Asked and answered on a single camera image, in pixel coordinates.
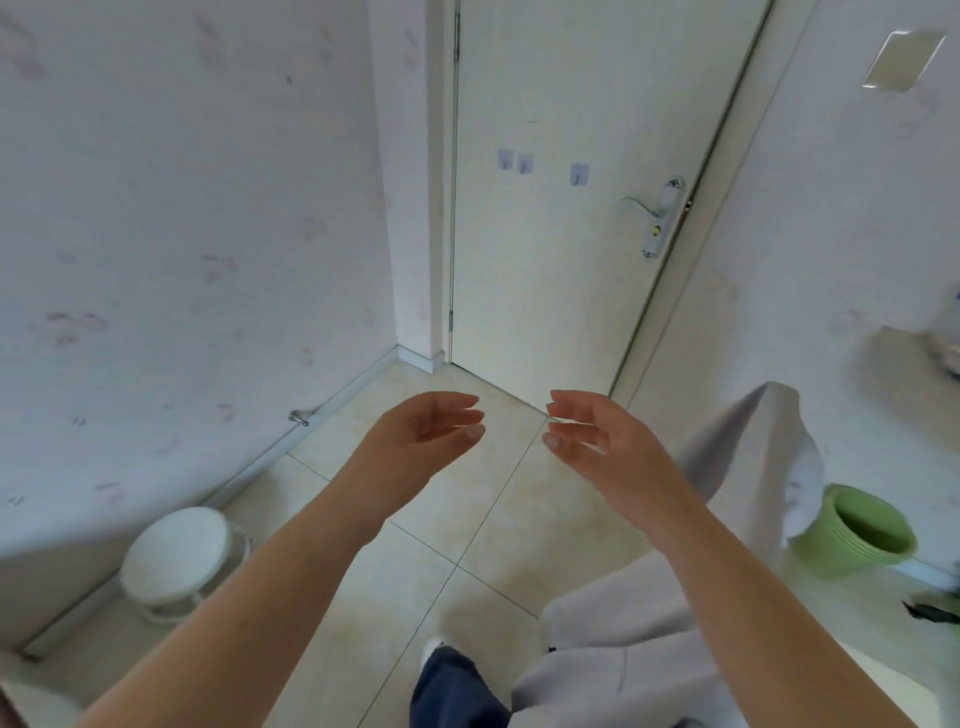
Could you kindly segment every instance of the leg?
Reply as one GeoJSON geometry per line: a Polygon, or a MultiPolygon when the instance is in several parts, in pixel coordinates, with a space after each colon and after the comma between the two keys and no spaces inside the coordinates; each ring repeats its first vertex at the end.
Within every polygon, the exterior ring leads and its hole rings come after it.
{"type": "Polygon", "coordinates": [[[497,700],[473,661],[437,647],[423,666],[410,702],[410,728],[506,728],[510,711],[497,700]]]}

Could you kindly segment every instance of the gray cloth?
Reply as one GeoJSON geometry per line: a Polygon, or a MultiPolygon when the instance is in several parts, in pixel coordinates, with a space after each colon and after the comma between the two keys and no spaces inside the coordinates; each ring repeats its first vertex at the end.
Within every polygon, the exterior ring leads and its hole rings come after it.
{"type": "MultiPolygon", "coordinates": [[[[677,462],[710,511],[774,570],[784,523],[803,530],[823,491],[799,395],[775,382],[703,430],[677,462]]],[[[662,554],[556,599],[541,621],[557,651],[516,682],[515,710],[545,707],[561,728],[670,728],[685,718],[746,725],[662,554]]]]}

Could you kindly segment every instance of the forearm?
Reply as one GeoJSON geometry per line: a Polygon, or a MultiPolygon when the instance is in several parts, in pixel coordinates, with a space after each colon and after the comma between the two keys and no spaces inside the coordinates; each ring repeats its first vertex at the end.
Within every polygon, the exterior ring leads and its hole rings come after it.
{"type": "Polygon", "coordinates": [[[912,728],[804,606],[702,504],[661,548],[752,728],[912,728]]]}
{"type": "Polygon", "coordinates": [[[375,535],[335,478],[78,728],[258,728],[316,632],[344,573],[375,535]]]}

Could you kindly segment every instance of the green plastic bin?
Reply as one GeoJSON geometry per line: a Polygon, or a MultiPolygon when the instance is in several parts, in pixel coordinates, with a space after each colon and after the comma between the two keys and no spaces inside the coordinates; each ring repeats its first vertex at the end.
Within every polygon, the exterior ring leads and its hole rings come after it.
{"type": "Polygon", "coordinates": [[[917,535],[903,513],[886,500],[847,485],[831,485],[816,520],[790,545],[808,569],[830,579],[906,561],[917,551],[917,535]]]}

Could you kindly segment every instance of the door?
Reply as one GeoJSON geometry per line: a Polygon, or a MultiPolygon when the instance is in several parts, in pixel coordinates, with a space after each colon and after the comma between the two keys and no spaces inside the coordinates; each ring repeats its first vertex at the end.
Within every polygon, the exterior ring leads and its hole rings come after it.
{"type": "Polygon", "coordinates": [[[610,392],[766,5],[461,0],[454,363],[610,392]]]}

